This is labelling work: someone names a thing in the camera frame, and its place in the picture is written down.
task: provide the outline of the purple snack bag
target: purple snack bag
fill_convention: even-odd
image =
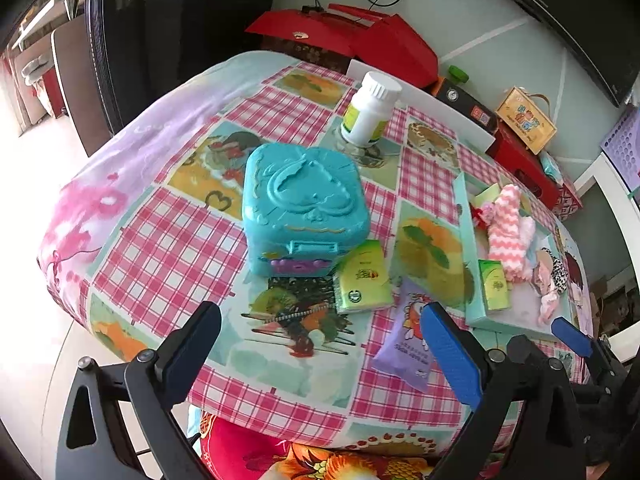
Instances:
[[[423,288],[402,278],[394,327],[372,361],[376,370],[400,377],[421,392],[427,392],[433,354],[422,339],[420,314],[431,301]]]

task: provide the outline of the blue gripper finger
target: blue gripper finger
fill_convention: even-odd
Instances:
[[[480,370],[456,334],[452,332],[452,328],[440,317],[436,305],[444,312],[444,316],[449,315],[437,303],[425,305],[420,315],[422,337],[433,352],[458,400],[475,410],[482,399]]]
[[[591,357],[591,338],[580,332],[564,317],[556,317],[551,324],[551,333],[580,357]]]

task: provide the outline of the teal toy case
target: teal toy case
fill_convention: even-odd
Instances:
[[[346,155],[264,144],[246,164],[242,220],[259,276],[325,276],[369,235],[360,175]]]

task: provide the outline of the red box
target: red box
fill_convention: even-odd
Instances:
[[[498,120],[495,141],[487,153],[527,186],[549,210],[556,206],[560,189],[546,176],[538,158],[502,120]]]
[[[578,192],[575,190],[574,183],[564,174],[562,168],[560,168],[560,173],[562,173],[564,184],[560,190],[558,201],[551,212],[556,215],[561,222],[564,222],[569,216],[578,211],[578,209],[582,209],[582,200],[580,200]]]
[[[53,108],[53,113],[56,117],[60,117],[60,115],[62,115],[62,108],[65,105],[65,100],[62,97],[62,92],[60,91],[58,73],[56,72],[56,69],[50,68],[47,70],[42,76],[42,81],[44,83],[44,88],[47,91],[51,108]]]
[[[328,9],[355,19],[315,8],[268,10],[246,32],[360,59],[418,88],[437,80],[438,56],[399,14],[340,4],[329,4]]]

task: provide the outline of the floor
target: floor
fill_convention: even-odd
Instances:
[[[45,120],[19,138],[0,138],[0,157],[5,203],[0,219],[0,418],[33,469],[52,480],[60,421],[78,359],[91,355],[99,364],[118,361],[54,303],[35,262],[58,191],[87,157],[67,117]],[[145,449],[134,413],[125,408],[134,446]],[[176,406],[174,413],[186,428],[186,405]],[[150,454],[142,462],[149,476],[160,478]]]

